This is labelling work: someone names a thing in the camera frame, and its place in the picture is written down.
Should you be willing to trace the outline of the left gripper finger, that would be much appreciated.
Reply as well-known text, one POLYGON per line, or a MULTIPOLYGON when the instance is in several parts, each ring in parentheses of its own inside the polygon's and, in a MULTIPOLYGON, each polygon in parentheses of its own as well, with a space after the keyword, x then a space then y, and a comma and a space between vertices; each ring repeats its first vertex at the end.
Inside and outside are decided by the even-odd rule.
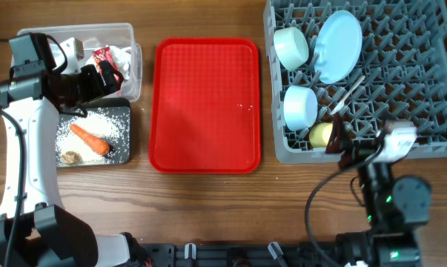
POLYGON ((105 83, 105 95, 109 95, 120 90, 124 81, 124 76, 107 60, 98 63, 98 66, 100 67, 102 78, 104 79, 105 83))
POLYGON ((85 108, 83 108, 81 105, 79 105, 78 107, 74 107, 74 108, 63 107, 59 110, 59 113, 64 114, 64 115, 69 115, 69 116, 82 117, 82 118, 86 118, 88 115, 87 110, 85 108))

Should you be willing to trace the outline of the red snack wrapper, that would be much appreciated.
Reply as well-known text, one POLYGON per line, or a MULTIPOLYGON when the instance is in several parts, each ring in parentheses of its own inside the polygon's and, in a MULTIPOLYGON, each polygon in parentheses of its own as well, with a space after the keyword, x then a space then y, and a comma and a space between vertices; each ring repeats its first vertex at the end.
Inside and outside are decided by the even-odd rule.
POLYGON ((110 65, 115 70, 118 70, 118 67, 113 60, 113 56, 112 56, 112 53, 111 53, 111 50, 109 47, 103 47, 103 48, 99 48, 98 50, 95 50, 93 52, 92 59, 93 59, 94 63, 96 64, 96 68, 98 69, 98 72, 100 72, 100 73, 102 73, 102 69, 99 65, 101 62, 109 62, 110 65))

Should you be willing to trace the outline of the yellow plastic cup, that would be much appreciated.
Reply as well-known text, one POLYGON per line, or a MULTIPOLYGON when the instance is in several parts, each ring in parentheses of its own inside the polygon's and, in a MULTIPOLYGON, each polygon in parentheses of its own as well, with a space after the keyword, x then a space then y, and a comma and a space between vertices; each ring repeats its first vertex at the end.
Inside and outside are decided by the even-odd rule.
POLYGON ((309 142, 314 148, 325 148, 330 140, 333 129, 332 123, 319 123, 315 125, 309 133, 309 142))

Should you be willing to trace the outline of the orange carrot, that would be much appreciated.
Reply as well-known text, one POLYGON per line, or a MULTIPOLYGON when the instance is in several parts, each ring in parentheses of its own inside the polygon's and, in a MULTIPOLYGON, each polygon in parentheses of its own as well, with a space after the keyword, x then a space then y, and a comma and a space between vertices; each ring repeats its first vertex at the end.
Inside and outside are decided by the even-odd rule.
POLYGON ((70 129, 96 154, 104 156, 109 153, 110 146, 103 139, 88 133, 86 130, 75 124, 71 124, 70 129))

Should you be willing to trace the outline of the white plastic spoon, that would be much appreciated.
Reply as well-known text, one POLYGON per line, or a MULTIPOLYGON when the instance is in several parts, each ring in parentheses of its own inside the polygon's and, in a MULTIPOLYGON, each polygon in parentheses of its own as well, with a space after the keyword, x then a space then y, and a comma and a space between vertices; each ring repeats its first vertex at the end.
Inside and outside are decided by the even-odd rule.
POLYGON ((361 85, 361 83, 365 80, 365 76, 361 76, 350 88, 350 90, 344 95, 344 97, 339 101, 339 103, 335 106, 335 108, 331 111, 331 115, 336 114, 337 112, 341 111, 342 108, 345 106, 346 100, 349 98, 349 96, 361 85))

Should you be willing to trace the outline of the brown food scrap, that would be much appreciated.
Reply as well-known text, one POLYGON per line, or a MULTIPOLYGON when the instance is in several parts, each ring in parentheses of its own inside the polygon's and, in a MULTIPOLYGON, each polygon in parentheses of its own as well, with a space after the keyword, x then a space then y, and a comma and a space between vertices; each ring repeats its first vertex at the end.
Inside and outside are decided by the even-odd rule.
POLYGON ((80 156, 74 151, 67 151, 61 155, 61 159, 66 165, 75 165, 80 162, 80 156))

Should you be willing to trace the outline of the light blue bowl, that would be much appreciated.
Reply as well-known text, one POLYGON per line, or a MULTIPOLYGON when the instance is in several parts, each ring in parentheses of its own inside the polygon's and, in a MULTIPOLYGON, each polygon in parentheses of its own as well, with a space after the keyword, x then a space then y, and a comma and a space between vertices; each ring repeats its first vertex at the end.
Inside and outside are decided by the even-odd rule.
POLYGON ((317 119, 318 101, 310 88, 290 86, 283 100, 283 115, 291 131, 299 131, 314 125, 317 119))

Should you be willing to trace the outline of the light blue plate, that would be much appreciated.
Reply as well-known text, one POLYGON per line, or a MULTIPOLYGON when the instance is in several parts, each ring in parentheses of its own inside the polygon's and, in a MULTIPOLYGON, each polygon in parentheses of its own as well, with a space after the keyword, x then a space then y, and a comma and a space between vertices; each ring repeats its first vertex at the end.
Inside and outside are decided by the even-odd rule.
POLYGON ((314 71, 319 80, 333 84, 344 79, 358 62, 362 48, 359 20, 346 10, 333 13, 322 26, 314 54, 318 55, 314 71))

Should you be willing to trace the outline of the green bowl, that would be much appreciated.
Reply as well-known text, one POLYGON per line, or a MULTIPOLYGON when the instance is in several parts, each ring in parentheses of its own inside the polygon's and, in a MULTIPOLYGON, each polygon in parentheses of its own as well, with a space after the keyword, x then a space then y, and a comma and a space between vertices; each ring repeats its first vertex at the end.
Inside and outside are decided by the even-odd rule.
POLYGON ((308 43, 297 27, 275 31, 274 47, 280 63, 287 70, 296 70, 308 61, 308 43))

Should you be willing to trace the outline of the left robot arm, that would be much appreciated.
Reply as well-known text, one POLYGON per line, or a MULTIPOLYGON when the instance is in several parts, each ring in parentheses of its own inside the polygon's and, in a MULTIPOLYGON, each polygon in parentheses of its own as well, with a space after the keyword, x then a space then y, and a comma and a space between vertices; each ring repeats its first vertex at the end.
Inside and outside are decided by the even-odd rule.
POLYGON ((14 66, 0 83, 7 134, 7 170, 0 205, 3 266, 125 266, 144 260, 128 233, 97 235, 62 204, 56 132, 62 114, 86 116, 84 104, 118 91, 122 74, 108 61, 76 74, 56 64, 53 38, 26 33, 9 39, 14 66))

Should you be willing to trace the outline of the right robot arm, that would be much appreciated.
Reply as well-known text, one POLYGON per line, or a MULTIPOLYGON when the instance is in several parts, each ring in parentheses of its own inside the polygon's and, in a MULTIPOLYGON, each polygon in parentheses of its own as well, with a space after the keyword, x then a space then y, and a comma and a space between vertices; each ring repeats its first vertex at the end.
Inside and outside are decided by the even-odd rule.
POLYGON ((340 154, 339 167, 357 169, 370 228, 338 234, 334 262, 340 266, 420 266, 415 231, 426 225, 431 186, 414 175, 394 177, 392 165, 405 158, 417 138, 409 121, 388 120, 369 143, 355 143, 342 118, 334 116, 326 152, 340 154))

